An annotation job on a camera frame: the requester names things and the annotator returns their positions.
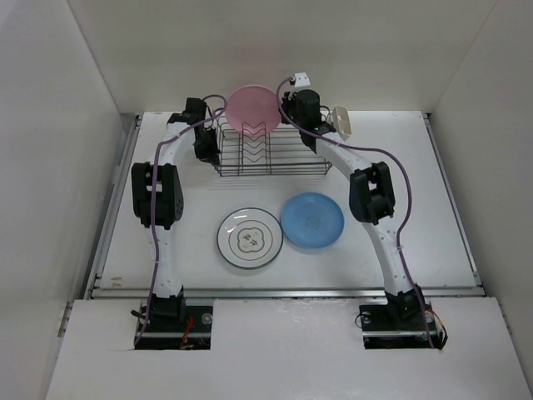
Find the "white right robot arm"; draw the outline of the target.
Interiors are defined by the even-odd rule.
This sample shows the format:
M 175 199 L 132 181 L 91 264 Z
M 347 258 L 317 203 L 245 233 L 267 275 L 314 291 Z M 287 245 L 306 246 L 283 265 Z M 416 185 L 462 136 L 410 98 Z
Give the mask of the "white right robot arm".
M 286 92 L 277 101 L 282 121 L 296 128 L 304 145 L 348 180 L 351 214 L 371 238 L 380 263 L 388 302 L 386 319 L 395 328 L 405 328 L 415 320 L 421 301 L 421 290 L 408 270 L 401 246 L 401 231 L 412 210 L 412 190 L 405 168 L 388 151 L 347 144 L 335 127 L 323 119 L 317 92 L 311 89 Z M 362 152 L 385 155 L 401 170 L 407 191 L 407 211 L 402 222 L 394 218 L 396 198 L 390 168 L 385 162 L 368 161 Z

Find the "blue plate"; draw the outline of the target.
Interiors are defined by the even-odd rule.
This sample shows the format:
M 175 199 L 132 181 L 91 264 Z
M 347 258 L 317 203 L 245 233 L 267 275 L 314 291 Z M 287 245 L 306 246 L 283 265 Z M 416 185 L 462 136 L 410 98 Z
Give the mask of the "blue plate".
M 280 214 L 284 237 L 303 252 L 320 252 L 341 237 L 345 217 L 332 198 L 319 192 L 301 192 L 289 198 Z

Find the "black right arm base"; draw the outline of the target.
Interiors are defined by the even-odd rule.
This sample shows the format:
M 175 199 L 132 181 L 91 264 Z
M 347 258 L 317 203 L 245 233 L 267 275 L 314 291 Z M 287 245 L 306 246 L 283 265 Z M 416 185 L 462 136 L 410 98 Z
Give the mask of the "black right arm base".
M 359 306 L 354 323 L 362 332 L 366 350 L 437 349 L 442 350 L 449 335 L 440 317 L 425 300 L 425 311 L 415 299 L 415 313 L 406 318 L 393 316 L 388 304 L 371 302 Z

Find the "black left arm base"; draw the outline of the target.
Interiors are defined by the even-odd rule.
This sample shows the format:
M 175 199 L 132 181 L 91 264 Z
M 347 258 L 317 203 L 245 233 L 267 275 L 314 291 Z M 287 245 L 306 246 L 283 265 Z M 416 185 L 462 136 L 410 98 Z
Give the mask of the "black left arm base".
M 152 296 L 150 307 L 131 311 L 137 319 L 136 350 L 210 350 L 214 320 L 213 302 Z

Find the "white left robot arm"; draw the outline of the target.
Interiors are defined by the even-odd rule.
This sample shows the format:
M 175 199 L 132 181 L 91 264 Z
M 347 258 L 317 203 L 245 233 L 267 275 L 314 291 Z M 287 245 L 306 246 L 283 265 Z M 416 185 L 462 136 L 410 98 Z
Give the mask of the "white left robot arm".
M 211 124 L 225 109 L 212 112 L 207 100 L 213 98 L 212 95 L 188 98 L 185 109 L 167 120 L 165 137 L 156 146 L 153 158 L 132 165 L 133 211 L 153 245 L 150 298 L 168 299 L 182 291 L 183 278 L 173 245 L 177 222 L 185 207 L 178 163 L 187 152 L 193 151 L 203 163 L 220 164 L 217 133 Z

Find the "pink plate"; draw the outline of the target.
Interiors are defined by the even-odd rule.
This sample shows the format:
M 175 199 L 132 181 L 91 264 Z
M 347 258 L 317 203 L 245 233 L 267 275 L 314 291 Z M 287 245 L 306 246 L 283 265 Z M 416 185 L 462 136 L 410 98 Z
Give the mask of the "pink plate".
M 228 99 L 227 122 L 240 133 L 270 133 L 281 123 L 276 94 L 268 87 L 248 85 L 237 89 Z

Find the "white plate grey flower outline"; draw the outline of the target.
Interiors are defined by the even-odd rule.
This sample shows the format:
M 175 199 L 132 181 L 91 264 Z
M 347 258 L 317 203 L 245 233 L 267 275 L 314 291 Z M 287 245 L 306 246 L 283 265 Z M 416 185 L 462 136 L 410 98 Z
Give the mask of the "white plate grey flower outline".
M 267 210 L 245 207 L 228 214 L 217 230 L 217 249 L 233 267 L 258 270 L 273 263 L 284 244 L 278 219 Z

